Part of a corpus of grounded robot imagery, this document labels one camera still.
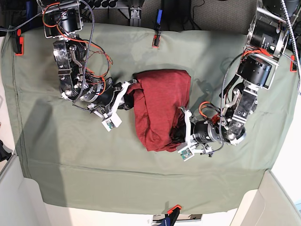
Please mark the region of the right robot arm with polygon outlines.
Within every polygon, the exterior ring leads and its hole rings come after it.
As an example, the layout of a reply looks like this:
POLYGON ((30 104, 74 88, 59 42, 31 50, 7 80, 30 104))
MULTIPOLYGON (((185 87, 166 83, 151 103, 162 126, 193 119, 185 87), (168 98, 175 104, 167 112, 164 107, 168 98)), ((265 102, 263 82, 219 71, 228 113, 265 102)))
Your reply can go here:
POLYGON ((113 64, 111 57, 98 44, 80 38, 83 28, 82 10, 93 8, 86 0, 39 0, 46 38, 54 38, 53 56, 58 68, 60 93, 63 99, 83 111, 111 116, 118 109, 130 110, 134 98, 128 88, 137 83, 136 79, 114 83, 108 76, 113 64), (107 70, 96 75, 88 69, 93 54, 103 55, 107 70))

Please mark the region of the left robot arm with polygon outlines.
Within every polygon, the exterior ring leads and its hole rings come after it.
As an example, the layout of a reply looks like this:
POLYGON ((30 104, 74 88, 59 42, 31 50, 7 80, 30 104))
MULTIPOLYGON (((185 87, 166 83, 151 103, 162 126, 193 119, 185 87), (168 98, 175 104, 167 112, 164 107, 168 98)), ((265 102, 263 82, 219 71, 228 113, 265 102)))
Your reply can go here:
POLYGON ((237 145, 246 137, 245 123, 258 105, 259 89, 270 89, 287 44, 293 46, 291 63, 300 70, 293 24, 301 10, 298 0, 260 0, 250 24, 238 68, 231 81, 223 81, 220 105, 202 102, 198 120, 181 107, 184 124, 175 131, 177 153, 184 161, 196 154, 212 156, 212 142, 237 145))

